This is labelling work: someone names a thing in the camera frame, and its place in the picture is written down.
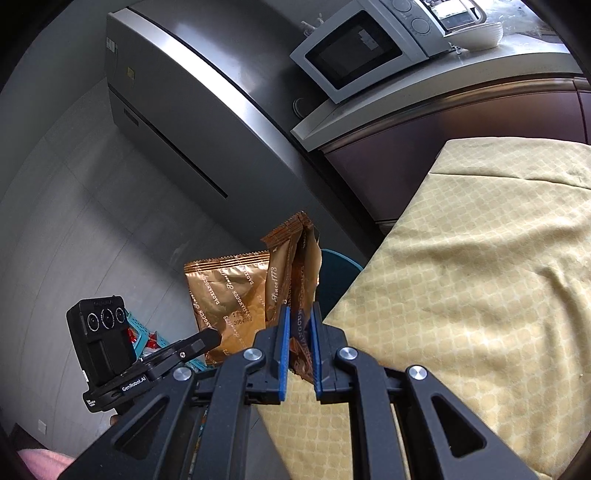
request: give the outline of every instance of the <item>patterned tablecloth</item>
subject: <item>patterned tablecloth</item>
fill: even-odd
[[[446,144],[326,323],[425,365],[547,479],[591,430],[590,306],[591,147],[474,138]],[[259,411],[292,480],[352,477],[346,405],[290,374]]]

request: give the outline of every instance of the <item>brown wrapper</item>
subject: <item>brown wrapper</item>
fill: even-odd
[[[265,320],[268,327],[277,325],[281,305],[287,304],[290,295],[291,264],[302,230],[301,219],[296,214],[261,239],[270,253],[265,285]]]
[[[214,328],[222,343],[206,353],[218,364],[252,346],[265,328],[265,280],[269,252],[200,260],[185,265],[193,312],[199,330]]]
[[[312,356],[308,345],[307,325],[310,321],[322,252],[308,216],[297,214],[303,226],[291,266],[290,367],[304,380],[313,382]]]

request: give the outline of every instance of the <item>white bowl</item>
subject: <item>white bowl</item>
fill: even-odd
[[[445,35],[445,39],[452,45],[470,51],[495,48],[502,38],[503,24],[500,22],[472,25]]]

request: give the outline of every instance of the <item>silver screw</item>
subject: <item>silver screw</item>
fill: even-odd
[[[343,360],[354,360],[357,358],[357,350],[350,346],[345,346],[339,350],[339,357],[341,357]]]
[[[414,365],[409,368],[408,374],[415,380],[425,380],[427,378],[427,370],[421,365]]]
[[[179,382],[184,382],[185,380],[188,380],[189,378],[191,378],[191,375],[191,369],[187,367],[178,367],[173,372],[174,379],[178,380]]]
[[[243,355],[247,360],[254,362],[262,357],[262,352],[258,348],[247,348],[244,350]]]

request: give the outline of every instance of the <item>gray floor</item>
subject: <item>gray floor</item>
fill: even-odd
[[[66,311],[117,294],[149,329],[183,338],[196,331],[183,264],[244,251],[123,137],[98,83],[39,141],[0,202],[4,428],[18,422],[48,448],[78,455],[110,414],[82,402]],[[268,450],[257,418],[253,444]]]

